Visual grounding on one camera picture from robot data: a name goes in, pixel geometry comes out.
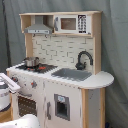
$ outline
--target microwave window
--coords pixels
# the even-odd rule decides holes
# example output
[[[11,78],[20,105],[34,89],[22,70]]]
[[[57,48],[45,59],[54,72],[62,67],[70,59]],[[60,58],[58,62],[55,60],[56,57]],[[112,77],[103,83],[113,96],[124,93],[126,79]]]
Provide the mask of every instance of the microwave window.
[[[76,18],[61,18],[61,29],[76,30]]]

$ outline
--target toy stove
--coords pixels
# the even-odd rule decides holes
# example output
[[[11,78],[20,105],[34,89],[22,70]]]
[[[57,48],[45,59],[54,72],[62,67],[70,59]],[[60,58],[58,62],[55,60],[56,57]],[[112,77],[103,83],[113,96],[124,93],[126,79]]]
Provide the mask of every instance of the toy stove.
[[[34,67],[26,67],[25,65],[21,65],[18,66],[16,68],[18,69],[22,69],[22,70],[27,70],[27,71],[31,71],[31,72],[37,72],[37,73],[46,73],[54,68],[56,68],[57,66],[53,66],[53,65],[48,65],[48,64],[39,64],[37,66]]]
[[[45,119],[44,79],[39,74],[45,74],[57,66],[39,64],[35,67],[26,67],[25,64],[15,66],[9,71],[9,77],[21,87],[18,93],[12,94],[13,119],[19,119],[26,114],[33,114],[38,117],[41,127],[44,127],[42,120]]]

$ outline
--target cabinet handle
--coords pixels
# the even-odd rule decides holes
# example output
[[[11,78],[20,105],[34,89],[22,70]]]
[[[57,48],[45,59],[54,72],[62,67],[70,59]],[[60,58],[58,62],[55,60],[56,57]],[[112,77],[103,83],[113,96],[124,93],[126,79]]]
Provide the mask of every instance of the cabinet handle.
[[[32,94],[24,94],[22,91],[18,92],[22,96],[32,97]]]
[[[50,102],[47,103],[47,117],[48,117],[48,120],[51,120],[51,115],[49,113],[49,108],[50,108],[51,104]]]
[[[58,27],[57,27],[57,22],[58,21],[58,17],[55,18],[54,20],[54,28],[55,28],[55,31],[58,31]]]

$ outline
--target knob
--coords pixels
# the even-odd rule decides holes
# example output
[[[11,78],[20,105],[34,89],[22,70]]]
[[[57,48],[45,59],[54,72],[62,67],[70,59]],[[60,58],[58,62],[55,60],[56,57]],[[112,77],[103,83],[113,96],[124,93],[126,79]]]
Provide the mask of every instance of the knob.
[[[14,82],[18,82],[18,78],[17,77],[12,77],[11,78]]]
[[[37,86],[37,83],[36,83],[35,81],[33,81],[33,82],[31,83],[31,85],[32,85],[32,88],[35,88],[35,87]]]

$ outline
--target gray curtain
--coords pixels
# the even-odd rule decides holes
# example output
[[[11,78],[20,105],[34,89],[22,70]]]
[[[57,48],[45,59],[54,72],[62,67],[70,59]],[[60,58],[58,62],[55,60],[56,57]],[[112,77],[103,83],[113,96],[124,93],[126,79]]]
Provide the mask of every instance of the gray curtain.
[[[6,47],[4,15],[2,1],[0,1],[0,72],[6,73],[8,67],[8,56]]]
[[[5,0],[5,5],[12,65],[25,57],[20,13],[103,11],[102,70],[115,77],[106,88],[106,121],[128,128],[128,0]]]

